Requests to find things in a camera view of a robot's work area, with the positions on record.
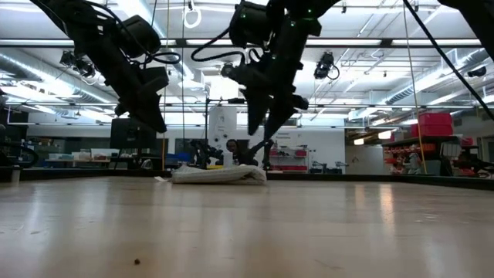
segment computer monitor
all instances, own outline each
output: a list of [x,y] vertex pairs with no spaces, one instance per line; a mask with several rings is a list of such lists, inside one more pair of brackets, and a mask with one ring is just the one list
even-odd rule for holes
[[156,143],[156,131],[136,120],[114,119],[111,122],[111,148],[156,148]]

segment wooden floor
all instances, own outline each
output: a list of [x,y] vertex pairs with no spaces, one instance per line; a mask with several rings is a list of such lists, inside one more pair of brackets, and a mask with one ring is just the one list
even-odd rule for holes
[[1,278],[493,276],[491,192],[153,178],[0,188]]

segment man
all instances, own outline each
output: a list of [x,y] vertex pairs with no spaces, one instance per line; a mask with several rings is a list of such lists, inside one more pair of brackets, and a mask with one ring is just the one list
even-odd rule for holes
[[254,159],[256,151],[243,151],[240,148],[239,142],[235,139],[230,139],[226,142],[226,149],[233,154],[233,161],[236,165],[247,164],[258,166],[259,163]]

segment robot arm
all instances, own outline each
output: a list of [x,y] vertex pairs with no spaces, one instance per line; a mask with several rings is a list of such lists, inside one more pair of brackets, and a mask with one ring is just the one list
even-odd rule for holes
[[[74,41],[75,54],[88,56],[112,86],[120,104],[115,113],[125,112],[140,122],[163,133],[166,126],[156,92],[168,85],[164,67],[141,68],[156,58],[161,42],[153,28],[141,17],[121,21],[103,5],[85,0],[31,0]],[[144,63],[133,61],[146,55]]]
[[[403,0],[420,24],[419,17],[408,1]],[[491,56],[494,56],[494,39],[490,33],[494,27],[494,0],[439,1],[457,8],[479,37],[482,45]],[[307,100],[293,94],[296,90],[293,81],[297,70],[303,68],[300,60],[308,36],[320,35],[322,26],[317,19],[338,2],[339,0],[270,0],[264,6],[241,0],[235,7],[229,28],[192,53],[191,58],[196,62],[220,57],[198,59],[195,56],[227,33],[234,46],[245,49],[250,44],[263,49],[264,53],[259,61],[246,64],[243,62],[245,59],[242,59],[241,64],[228,75],[230,79],[245,86],[242,92],[249,108],[249,134],[256,132],[268,110],[265,140],[271,138],[281,128],[296,112],[295,108],[306,110]],[[441,55],[445,56],[438,46],[437,48]],[[459,75],[451,63],[449,66],[486,109],[487,106],[482,98]],[[487,113],[494,120],[494,115],[489,110]]]

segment white cloth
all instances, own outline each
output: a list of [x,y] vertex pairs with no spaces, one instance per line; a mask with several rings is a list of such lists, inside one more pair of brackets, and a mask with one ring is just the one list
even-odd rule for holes
[[218,170],[202,170],[186,165],[171,173],[174,184],[264,185],[266,173],[256,166],[241,165]]

